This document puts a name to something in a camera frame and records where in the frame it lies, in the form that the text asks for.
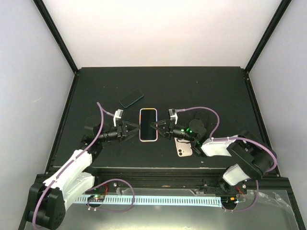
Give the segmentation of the teal edged smartphone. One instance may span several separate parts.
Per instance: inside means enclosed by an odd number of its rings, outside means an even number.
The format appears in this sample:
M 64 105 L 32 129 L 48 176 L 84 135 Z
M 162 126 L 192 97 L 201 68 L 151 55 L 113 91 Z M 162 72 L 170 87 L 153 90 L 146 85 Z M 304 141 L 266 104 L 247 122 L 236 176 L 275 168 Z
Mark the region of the teal edged smartphone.
M 128 108 L 143 97 L 144 94 L 140 90 L 134 90 L 125 97 L 123 97 L 121 100 L 119 100 L 119 103 L 122 107 Z

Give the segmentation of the beige phone case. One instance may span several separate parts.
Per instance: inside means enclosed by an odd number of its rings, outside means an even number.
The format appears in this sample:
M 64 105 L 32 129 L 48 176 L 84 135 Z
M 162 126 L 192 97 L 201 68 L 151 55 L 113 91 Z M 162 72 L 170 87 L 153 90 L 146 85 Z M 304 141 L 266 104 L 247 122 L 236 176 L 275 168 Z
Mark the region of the beige phone case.
M 177 149 L 177 155 L 179 157 L 189 157 L 193 154 L 190 141 L 175 138 L 175 145 Z

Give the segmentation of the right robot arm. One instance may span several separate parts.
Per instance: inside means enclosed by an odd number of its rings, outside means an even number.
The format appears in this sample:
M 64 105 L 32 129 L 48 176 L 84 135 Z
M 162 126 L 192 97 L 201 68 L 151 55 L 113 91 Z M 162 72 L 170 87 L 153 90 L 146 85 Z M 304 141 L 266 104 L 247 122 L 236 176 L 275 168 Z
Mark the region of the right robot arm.
M 222 194 L 230 194 L 235 186 L 249 179 L 259 180 L 277 166 L 276 153 L 248 131 L 226 138 L 209 136 L 209 117 L 196 112 L 194 117 L 180 125 L 175 111 L 165 120 L 151 122 L 151 127 L 167 139 L 177 138 L 190 144 L 199 157 L 230 157 L 234 164 L 213 182 L 211 188 Z

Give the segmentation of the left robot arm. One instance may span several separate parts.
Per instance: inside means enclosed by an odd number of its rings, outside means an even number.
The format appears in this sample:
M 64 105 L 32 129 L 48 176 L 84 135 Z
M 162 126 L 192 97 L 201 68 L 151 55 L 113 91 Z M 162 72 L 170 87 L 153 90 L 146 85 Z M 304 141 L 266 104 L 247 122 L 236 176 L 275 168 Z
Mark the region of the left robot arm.
M 90 135 L 84 135 L 81 144 L 71 157 L 52 176 L 43 182 L 35 182 L 29 189 L 25 219 L 34 229 L 44 227 L 57 229 L 66 211 L 88 190 L 98 191 L 103 179 L 87 170 L 103 149 L 103 142 L 124 141 L 136 136 L 140 125 L 113 120 L 113 126 L 103 130 L 103 123 L 92 128 Z

